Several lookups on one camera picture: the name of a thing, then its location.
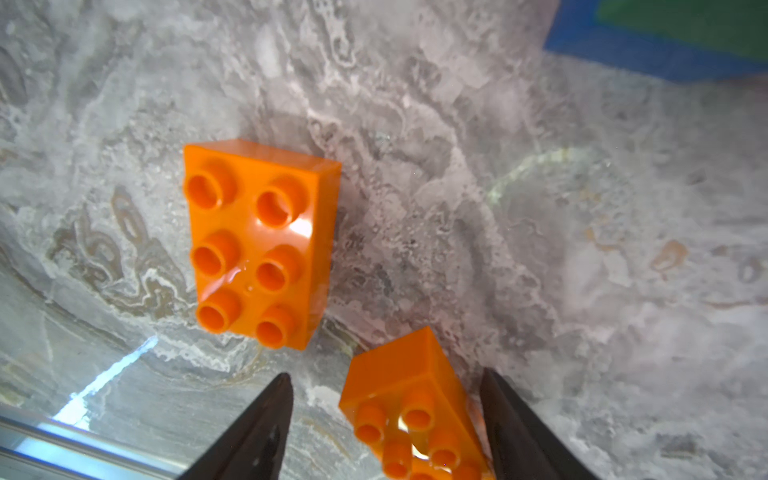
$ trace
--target blue surface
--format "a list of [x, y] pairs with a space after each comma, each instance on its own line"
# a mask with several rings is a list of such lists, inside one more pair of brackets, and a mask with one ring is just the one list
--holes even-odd
[[767, 63], [598, 23], [601, 0], [561, 0], [545, 48], [679, 83], [768, 71]]

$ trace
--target green surface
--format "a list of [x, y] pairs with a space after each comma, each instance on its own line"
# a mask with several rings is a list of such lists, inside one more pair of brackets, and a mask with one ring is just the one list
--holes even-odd
[[603, 0], [597, 20], [768, 61], [768, 0]]

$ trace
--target gray marble surface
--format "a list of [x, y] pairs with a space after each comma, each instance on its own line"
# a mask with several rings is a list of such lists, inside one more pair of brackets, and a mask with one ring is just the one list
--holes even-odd
[[[768, 87], [541, 44], [534, 0], [0, 0], [2, 401], [194, 460], [279, 371], [282, 478], [382, 478], [352, 354], [430, 325], [602, 478], [768, 478]], [[343, 162], [305, 352], [194, 321], [186, 143]]]

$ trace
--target orange toy brick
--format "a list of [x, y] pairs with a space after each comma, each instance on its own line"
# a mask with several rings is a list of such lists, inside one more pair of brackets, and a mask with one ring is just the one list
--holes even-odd
[[245, 140], [184, 148], [197, 321], [303, 350], [328, 297], [341, 164]]
[[389, 478], [489, 480], [466, 402], [427, 327], [356, 356], [339, 408]]

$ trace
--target lego duplo brick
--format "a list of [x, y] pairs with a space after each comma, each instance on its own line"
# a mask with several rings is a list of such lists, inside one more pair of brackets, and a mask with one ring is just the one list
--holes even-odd
[[428, 327], [356, 356], [339, 407], [389, 478], [493, 478], [467, 395]]
[[197, 320], [305, 349], [326, 307], [341, 164], [244, 140], [184, 148]]
[[598, 22], [768, 61], [765, 0], [602, 0]]
[[678, 83], [768, 71], [768, 61], [760, 57], [710, 49], [658, 31], [627, 29], [621, 24], [627, 22], [622, 11], [628, 6], [618, 8], [609, 1], [561, 0], [545, 48]]

